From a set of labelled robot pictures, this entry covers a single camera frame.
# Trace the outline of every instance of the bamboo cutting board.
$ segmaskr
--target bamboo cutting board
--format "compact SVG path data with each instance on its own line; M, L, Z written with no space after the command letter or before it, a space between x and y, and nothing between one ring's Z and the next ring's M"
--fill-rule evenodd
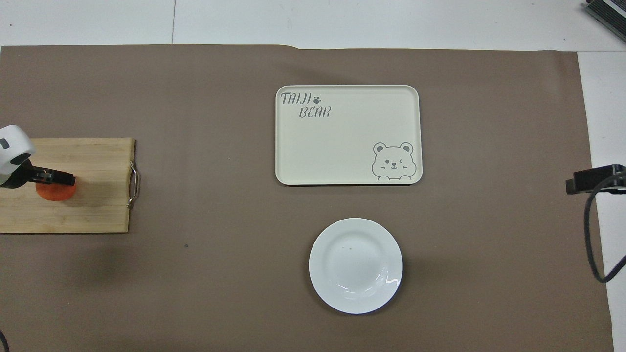
M0 189L0 232L128 232L132 138L33 139L33 165L73 173L76 193L62 202L41 198L35 184Z

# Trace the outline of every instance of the tray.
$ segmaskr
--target tray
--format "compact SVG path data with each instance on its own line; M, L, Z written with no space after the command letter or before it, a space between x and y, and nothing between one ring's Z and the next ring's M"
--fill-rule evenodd
M406 85L282 87L275 166L286 185L416 183L423 172L418 92Z

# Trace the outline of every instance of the table surface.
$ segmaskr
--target table surface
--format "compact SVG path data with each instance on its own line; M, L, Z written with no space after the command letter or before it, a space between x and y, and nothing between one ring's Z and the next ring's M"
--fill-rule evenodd
M8 0L0 45L285 44L303 49L578 51L594 166L626 164L626 43L583 1ZM572 197L580 202L583 196ZM598 196L605 266L626 252L626 197ZM607 284L615 351L626 351L626 274Z

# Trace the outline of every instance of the bear face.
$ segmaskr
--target bear face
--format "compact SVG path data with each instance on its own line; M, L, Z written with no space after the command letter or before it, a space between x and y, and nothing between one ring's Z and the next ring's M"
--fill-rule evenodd
M372 172L379 180L410 180L417 165L413 161L413 146L404 142L399 147L387 147L384 143L374 145L376 157Z

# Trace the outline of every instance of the plate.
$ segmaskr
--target plate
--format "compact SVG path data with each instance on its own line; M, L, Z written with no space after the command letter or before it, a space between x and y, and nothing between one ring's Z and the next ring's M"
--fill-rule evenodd
M275 103L275 174L283 184L410 185L422 177L413 87L284 86Z
M367 219L335 222L317 237L309 275L317 294L331 307L363 314L385 305L402 279L402 254L383 226Z

